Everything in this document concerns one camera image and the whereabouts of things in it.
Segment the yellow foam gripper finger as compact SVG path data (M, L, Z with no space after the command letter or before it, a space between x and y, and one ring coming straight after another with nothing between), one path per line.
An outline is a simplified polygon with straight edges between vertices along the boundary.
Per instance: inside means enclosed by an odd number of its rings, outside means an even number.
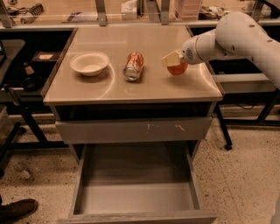
M181 50L175 50L161 59L161 63L164 67L175 67L180 65L184 61L184 55Z

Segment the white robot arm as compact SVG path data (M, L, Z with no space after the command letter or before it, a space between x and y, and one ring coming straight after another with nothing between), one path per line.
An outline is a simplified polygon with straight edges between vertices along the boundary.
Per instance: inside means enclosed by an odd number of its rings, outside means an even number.
M249 15L231 12L216 28L189 38L180 49L161 59L164 67L183 62L195 65L210 60L247 59L280 88L280 43Z

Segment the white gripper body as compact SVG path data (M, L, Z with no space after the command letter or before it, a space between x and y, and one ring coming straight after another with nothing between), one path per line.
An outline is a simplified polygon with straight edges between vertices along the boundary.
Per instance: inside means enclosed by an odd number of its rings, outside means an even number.
M189 38L182 45L184 60L190 65L208 61L207 47L208 41L203 35L197 35Z

